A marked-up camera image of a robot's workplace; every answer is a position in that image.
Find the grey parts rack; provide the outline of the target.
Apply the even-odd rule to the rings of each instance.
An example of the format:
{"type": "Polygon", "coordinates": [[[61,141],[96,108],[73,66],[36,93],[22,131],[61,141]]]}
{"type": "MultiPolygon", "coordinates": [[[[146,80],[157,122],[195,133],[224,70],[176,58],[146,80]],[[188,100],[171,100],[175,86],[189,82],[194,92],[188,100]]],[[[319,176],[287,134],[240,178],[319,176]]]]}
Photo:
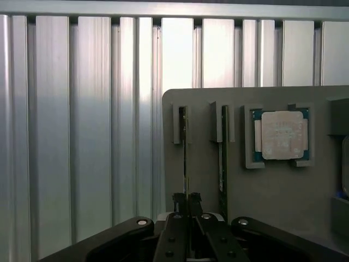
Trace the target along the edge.
{"type": "Polygon", "coordinates": [[[179,107],[189,109],[189,193],[219,213],[222,107],[228,106],[228,222],[249,217],[349,253],[349,86],[186,88],[163,95],[166,208],[184,193],[179,107]],[[251,111],[309,109],[309,160],[253,161],[251,111]]]}

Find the CPU with silver lid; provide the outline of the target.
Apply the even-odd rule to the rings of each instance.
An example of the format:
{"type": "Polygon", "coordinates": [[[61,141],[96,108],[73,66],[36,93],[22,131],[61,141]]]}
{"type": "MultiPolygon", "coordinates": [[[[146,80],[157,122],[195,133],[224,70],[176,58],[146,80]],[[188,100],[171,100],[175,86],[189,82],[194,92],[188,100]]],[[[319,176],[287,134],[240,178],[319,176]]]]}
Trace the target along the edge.
{"type": "Polygon", "coordinates": [[[253,161],[309,160],[309,109],[251,111],[254,124],[253,161]]]}

